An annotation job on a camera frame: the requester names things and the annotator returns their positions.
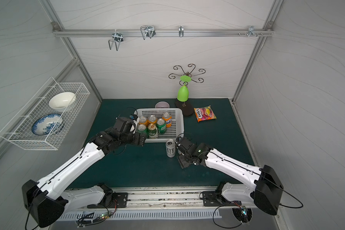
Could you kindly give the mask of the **white Monster can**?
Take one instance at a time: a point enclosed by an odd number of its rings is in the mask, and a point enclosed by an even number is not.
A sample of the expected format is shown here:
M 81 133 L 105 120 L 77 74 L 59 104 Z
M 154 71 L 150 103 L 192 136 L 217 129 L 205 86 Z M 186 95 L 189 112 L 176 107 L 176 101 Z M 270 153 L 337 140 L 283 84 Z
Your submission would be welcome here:
M 173 139 L 168 139 L 166 142 L 166 154 L 169 158 L 173 158 L 175 156 L 175 141 Z

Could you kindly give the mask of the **white plastic basket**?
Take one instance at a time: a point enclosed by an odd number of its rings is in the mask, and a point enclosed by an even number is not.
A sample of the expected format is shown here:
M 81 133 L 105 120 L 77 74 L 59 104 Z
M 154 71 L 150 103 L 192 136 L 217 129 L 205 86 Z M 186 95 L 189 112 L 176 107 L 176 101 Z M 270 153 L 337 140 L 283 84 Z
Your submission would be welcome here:
M 164 113 L 169 113 L 172 116 L 172 126 L 167 128 L 163 135 L 158 138 L 146 139 L 146 143 L 166 142 L 168 139 L 176 139 L 179 135 L 184 133 L 184 118 L 182 110 L 179 108 L 140 108 L 136 110 L 138 117 L 148 118 L 151 115 L 157 118 L 162 118 Z

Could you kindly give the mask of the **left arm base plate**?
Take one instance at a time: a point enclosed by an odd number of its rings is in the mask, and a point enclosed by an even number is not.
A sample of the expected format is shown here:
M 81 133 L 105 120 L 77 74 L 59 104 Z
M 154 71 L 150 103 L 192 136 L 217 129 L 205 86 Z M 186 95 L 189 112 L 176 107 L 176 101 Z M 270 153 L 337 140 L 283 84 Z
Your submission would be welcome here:
M 112 208 L 125 208 L 127 206 L 128 193 L 115 193 L 113 192 L 105 194 L 102 200 L 97 204 L 88 205 L 88 209 L 102 209 L 106 207 L 108 209 Z

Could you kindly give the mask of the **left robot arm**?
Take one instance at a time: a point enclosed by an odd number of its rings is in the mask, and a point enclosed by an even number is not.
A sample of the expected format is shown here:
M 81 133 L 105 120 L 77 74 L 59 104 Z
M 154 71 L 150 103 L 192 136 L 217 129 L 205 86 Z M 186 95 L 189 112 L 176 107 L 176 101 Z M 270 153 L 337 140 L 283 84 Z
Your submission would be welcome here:
M 127 144 L 143 146 L 147 135 L 137 131 L 138 121 L 137 117 L 118 117 L 113 127 L 90 138 L 84 148 L 55 171 L 22 186 L 25 208 L 38 227 L 48 227 L 67 211 L 89 205 L 108 207 L 115 202 L 115 193 L 103 183 L 75 192 L 66 192 L 66 189 L 89 167 L 117 148 Z

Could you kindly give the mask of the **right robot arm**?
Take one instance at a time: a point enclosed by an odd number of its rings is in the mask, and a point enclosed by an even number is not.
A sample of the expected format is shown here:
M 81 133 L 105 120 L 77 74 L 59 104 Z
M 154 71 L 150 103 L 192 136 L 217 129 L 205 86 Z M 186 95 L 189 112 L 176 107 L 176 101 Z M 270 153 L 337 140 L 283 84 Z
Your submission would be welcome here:
M 275 170 L 265 165 L 262 168 L 240 162 L 217 149 L 200 143 L 195 145 L 185 137 L 178 137 L 175 146 L 181 154 L 178 162 L 182 168 L 202 165 L 220 171 L 246 186 L 239 191 L 226 182 L 218 186 L 219 196 L 226 201 L 252 202 L 263 212 L 275 216 L 283 194 L 283 185 Z

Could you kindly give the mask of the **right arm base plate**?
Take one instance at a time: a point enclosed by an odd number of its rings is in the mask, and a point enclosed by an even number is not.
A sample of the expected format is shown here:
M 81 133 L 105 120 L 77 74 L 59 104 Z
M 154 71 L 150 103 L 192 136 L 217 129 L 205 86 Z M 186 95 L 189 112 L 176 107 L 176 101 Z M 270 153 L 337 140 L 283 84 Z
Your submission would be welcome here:
M 203 201 L 204 207 L 242 206 L 240 201 L 228 201 L 222 195 L 215 193 L 214 191 L 203 191 L 199 194 L 199 198 Z

